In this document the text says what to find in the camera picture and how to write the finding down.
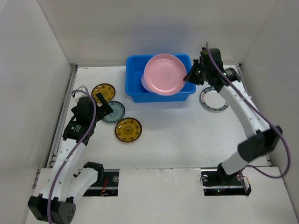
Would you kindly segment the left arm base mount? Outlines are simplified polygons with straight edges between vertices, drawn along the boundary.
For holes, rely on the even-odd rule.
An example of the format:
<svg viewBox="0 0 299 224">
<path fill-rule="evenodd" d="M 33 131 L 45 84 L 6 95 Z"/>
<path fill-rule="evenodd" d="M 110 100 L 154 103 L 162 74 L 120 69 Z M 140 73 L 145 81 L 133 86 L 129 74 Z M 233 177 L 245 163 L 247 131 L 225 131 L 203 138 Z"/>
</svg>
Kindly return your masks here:
<svg viewBox="0 0 299 224">
<path fill-rule="evenodd" d="M 119 169 L 106 169 L 102 177 L 92 184 L 83 194 L 83 196 L 118 196 L 119 176 Z"/>
</svg>

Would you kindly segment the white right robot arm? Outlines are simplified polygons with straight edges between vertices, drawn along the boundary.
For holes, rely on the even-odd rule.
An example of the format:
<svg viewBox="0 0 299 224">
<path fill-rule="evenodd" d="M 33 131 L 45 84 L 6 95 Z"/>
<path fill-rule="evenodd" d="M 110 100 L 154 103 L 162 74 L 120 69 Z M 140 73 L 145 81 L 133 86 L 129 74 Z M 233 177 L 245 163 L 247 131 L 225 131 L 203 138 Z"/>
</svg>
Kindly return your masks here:
<svg viewBox="0 0 299 224">
<path fill-rule="evenodd" d="M 217 166 L 216 178 L 219 183 L 228 184 L 252 161 L 274 150 L 282 129 L 269 124 L 259 113 L 239 74 L 233 68 L 223 67 L 219 49 L 203 47 L 199 59 L 193 61 L 184 81 L 196 85 L 208 83 L 213 87 L 228 102 L 247 137 L 238 144 L 234 154 Z"/>
</svg>

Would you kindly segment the pink plastic plate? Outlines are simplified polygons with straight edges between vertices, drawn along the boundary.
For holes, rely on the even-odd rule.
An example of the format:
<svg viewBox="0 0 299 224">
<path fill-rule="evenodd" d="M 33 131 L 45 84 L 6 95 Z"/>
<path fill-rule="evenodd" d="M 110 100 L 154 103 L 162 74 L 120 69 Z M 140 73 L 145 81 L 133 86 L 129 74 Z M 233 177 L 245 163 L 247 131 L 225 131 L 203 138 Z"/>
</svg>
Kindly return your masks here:
<svg viewBox="0 0 299 224">
<path fill-rule="evenodd" d="M 153 93 L 172 96 L 180 92 L 187 75 L 182 61 L 174 55 L 159 54 L 152 57 L 145 66 L 145 79 Z"/>
</svg>

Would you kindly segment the purple plastic plate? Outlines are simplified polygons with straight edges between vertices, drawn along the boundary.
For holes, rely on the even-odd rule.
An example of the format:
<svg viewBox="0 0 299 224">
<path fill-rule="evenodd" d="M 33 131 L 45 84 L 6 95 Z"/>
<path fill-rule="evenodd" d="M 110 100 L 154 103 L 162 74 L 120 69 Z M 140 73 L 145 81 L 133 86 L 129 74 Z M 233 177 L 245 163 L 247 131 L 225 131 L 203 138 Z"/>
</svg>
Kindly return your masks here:
<svg viewBox="0 0 299 224">
<path fill-rule="evenodd" d="M 141 83 L 145 90 L 147 90 L 148 92 L 153 92 L 152 89 L 149 87 L 149 85 L 146 82 L 144 73 L 142 74 L 142 77 L 141 77 Z"/>
</svg>

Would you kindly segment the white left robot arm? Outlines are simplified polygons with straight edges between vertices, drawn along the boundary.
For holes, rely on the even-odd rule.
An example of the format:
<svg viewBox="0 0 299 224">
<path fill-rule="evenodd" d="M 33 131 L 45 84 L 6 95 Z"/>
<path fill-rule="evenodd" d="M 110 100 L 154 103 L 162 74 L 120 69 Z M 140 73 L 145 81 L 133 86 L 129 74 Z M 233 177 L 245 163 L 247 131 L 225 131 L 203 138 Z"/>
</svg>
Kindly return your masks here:
<svg viewBox="0 0 299 224">
<path fill-rule="evenodd" d="M 83 90 L 75 90 L 72 94 L 77 105 L 71 110 L 73 117 L 65 127 L 51 175 L 40 193 L 28 201 L 34 217 L 49 224 L 71 223 L 78 200 L 90 186 L 99 185 L 105 179 L 100 163 L 87 162 L 78 175 L 75 170 L 97 122 L 113 110 L 100 93 L 96 97 L 101 106 Z"/>
</svg>

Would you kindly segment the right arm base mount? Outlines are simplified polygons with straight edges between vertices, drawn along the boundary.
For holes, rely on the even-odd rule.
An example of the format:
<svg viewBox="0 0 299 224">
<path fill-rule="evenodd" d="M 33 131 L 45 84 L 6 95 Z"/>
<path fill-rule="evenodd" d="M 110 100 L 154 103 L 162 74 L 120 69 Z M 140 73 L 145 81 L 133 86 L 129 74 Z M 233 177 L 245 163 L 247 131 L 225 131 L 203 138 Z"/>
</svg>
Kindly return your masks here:
<svg viewBox="0 0 299 224">
<path fill-rule="evenodd" d="M 201 169 L 200 183 L 204 196 L 249 196 L 252 192 L 249 179 L 243 173 L 222 180 L 216 168 Z"/>
</svg>

